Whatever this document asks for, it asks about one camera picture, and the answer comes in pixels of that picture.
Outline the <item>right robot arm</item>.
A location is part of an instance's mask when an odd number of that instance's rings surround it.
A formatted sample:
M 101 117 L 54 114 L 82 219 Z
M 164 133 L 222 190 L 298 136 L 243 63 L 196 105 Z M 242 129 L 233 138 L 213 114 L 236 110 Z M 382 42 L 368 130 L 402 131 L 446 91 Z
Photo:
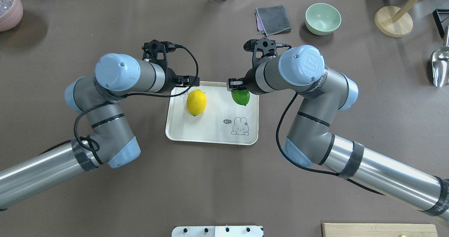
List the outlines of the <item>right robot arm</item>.
M 294 97 L 303 98 L 285 141 L 279 143 L 282 156 L 303 170 L 396 199 L 448 227 L 448 180 L 335 135 L 332 123 L 357 100 L 357 84 L 327 66 L 316 47 L 289 47 L 278 54 L 281 47 L 265 47 L 263 41 L 245 44 L 243 49 L 253 55 L 252 67 L 244 77 L 229 79 L 228 90 L 255 95 L 293 90 Z

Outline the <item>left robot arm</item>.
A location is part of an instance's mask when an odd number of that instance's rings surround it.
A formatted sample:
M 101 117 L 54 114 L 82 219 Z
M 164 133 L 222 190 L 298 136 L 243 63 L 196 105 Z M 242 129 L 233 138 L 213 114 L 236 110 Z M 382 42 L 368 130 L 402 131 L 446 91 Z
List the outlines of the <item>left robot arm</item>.
M 66 104 L 79 113 L 74 138 L 3 170 L 1 210 L 101 164 L 117 168 L 133 161 L 141 149 L 119 101 L 131 95 L 170 97 L 175 87 L 192 86 L 199 86 L 199 77 L 176 75 L 166 59 L 103 55 L 93 75 L 65 90 Z

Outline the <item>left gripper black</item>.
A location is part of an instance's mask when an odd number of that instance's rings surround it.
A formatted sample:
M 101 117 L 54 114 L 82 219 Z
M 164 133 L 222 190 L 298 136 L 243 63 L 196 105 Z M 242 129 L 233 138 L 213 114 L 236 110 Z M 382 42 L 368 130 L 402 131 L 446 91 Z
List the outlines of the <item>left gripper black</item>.
M 191 75 L 176 75 L 175 72 L 166 68 L 165 70 L 165 82 L 163 85 L 163 90 L 173 90 L 175 87 L 199 87 L 200 79 L 199 77 Z

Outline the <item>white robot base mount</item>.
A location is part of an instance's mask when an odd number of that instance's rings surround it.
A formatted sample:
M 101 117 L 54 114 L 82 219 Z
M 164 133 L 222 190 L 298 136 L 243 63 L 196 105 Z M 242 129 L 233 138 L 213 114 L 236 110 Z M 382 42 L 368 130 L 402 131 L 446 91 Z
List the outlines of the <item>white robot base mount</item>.
M 224 225 L 224 226 L 179 226 L 172 237 L 263 237 L 262 226 Z

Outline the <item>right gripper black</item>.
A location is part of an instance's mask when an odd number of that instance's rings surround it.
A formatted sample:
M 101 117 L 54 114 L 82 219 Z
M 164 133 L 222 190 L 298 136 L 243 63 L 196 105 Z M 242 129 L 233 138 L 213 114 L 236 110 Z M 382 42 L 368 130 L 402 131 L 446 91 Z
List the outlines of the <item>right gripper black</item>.
M 250 69 L 244 78 L 229 78 L 227 81 L 227 90 L 230 92 L 249 90 L 252 94 L 262 94 L 262 89 L 256 81 L 255 72 L 256 69 Z

